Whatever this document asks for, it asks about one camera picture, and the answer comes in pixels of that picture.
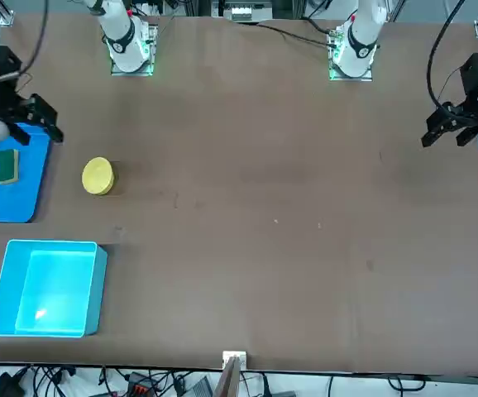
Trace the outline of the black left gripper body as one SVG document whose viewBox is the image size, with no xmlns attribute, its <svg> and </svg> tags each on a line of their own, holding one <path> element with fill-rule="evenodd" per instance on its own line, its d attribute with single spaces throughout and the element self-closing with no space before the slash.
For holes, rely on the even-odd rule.
<svg viewBox="0 0 478 397">
<path fill-rule="evenodd" d="M 466 95 L 465 100 L 454 107 L 460 117 L 473 119 L 478 125 L 478 53 L 472 54 L 460 68 L 461 82 Z"/>
</svg>

